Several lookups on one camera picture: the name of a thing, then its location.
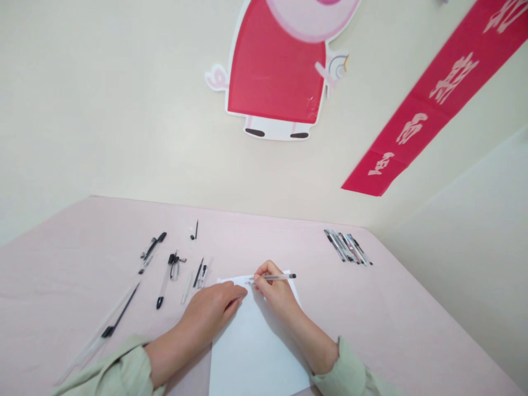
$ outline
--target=paper sheet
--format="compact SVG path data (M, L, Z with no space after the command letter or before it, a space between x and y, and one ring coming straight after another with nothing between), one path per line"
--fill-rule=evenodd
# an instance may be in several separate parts
M232 322L213 341L210 396L290 396L310 386L308 365L295 342L260 292L244 284L251 277L219 280L233 281L248 294ZM299 301L293 281L289 283Z

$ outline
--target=pink table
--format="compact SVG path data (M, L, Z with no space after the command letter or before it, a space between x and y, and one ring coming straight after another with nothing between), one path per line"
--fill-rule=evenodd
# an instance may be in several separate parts
M190 227L200 220L198 239ZM343 263L323 229L351 233L374 262ZM167 232L145 274L139 253ZM188 259L155 304L168 255ZM92 197L0 248L1 394L45 394L124 291L142 279L107 355L131 333L155 337L183 313L189 272L213 257L211 279L253 273L266 259L298 275L306 313L343 335L371 369L407 395L518 395L522 391L367 230L345 225ZM210 350L169 386L206 395ZM317 394L307 389L303 395Z

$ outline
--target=cream wall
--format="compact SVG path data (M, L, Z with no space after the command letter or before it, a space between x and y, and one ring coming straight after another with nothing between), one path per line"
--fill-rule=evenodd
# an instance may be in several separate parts
M340 190L473 0L364 0L305 142L245 136L204 72L242 0L0 2L0 244L88 195L391 229L528 122L528 45L384 197Z
M528 393L528 128L383 239Z

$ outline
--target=person's right hand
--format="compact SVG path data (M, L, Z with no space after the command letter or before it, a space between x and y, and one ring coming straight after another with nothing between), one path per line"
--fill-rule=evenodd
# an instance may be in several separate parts
M271 260L262 264L255 272L254 279L256 289L259 290L266 300L273 313L284 323L295 320L296 317L303 314L303 311L287 280L267 281L264 275L279 275L283 272Z

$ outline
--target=light green sleeve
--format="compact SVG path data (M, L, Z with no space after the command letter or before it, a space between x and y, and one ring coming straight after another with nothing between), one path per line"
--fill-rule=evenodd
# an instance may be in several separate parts
M339 359L331 372L312 376L323 396L401 396L393 386L371 372L347 342L339 337Z
M132 335L115 354L85 368L51 396L162 396L165 385L154 391L150 380L150 360L143 349L149 341Z

